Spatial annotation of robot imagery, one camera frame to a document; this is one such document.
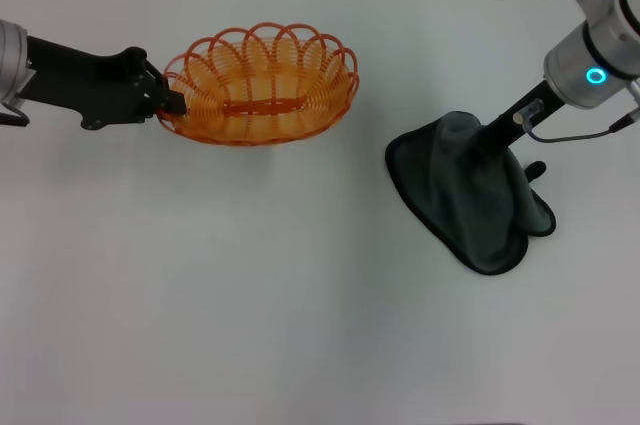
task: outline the black cable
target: black cable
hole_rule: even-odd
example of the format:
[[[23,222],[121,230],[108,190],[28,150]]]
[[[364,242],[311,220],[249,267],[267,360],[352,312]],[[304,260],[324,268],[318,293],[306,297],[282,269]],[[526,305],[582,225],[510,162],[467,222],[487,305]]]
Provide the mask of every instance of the black cable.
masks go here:
[[[573,137],[561,137],[561,138],[541,138],[535,135],[531,130],[525,129],[527,135],[533,138],[536,142],[540,143],[559,143],[559,142],[575,142],[577,140],[591,140],[592,138],[600,138],[606,135],[611,135],[611,130],[605,130],[600,133],[593,133],[591,135],[575,135]]]

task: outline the white tabletop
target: white tabletop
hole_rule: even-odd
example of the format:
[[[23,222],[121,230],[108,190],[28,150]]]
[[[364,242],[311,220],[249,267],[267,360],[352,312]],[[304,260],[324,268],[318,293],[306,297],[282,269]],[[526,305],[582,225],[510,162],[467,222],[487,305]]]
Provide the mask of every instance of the white tabletop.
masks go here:
[[[521,140],[557,232],[482,277],[409,212],[386,145],[493,119],[581,21],[572,0],[0,0],[0,16],[163,67],[195,39],[306,22],[357,54],[352,111],[271,148],[25,105],[0,133],[0,423],[608,425],[640,416],[640,128]],[[539,133],[600,131],[620,94]]]

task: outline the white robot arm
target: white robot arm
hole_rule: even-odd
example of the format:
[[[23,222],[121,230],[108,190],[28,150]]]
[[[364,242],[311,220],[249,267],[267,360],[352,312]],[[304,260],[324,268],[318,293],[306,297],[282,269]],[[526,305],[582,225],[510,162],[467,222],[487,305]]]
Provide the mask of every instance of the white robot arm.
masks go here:
[[[640,106],[640,0],[576,1],[586,20],[547,54],[544,81],[479,134],[488,151],[510,145],[564,104],[591,109],[627,89]],[[640,108],[607,133],[639,119]]]

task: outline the gray towel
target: gray towel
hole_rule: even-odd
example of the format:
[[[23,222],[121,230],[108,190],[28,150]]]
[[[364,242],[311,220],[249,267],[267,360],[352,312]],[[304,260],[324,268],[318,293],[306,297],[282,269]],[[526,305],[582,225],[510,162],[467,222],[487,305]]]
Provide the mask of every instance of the gray towel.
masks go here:
[[[529,236],[550,235],[556,221],[509,149],[478,153],[480,127],[473,115],[451,112],[394,140],[386,162],[420,221],[466,266],[499,275],[522,261]]]

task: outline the orange wicker basket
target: orange wicker basket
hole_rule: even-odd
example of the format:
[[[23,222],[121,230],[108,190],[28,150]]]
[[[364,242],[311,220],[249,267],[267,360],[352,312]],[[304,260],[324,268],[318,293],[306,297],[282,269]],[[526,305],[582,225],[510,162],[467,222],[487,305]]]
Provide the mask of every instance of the orange wicker basket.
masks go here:
[[[184,116],[161,112],[165,128],[236,146],[323,132],[349,110],[360,83],[354,53],[303,24],[224,30],[174,58],[165,76],[188,109]]]

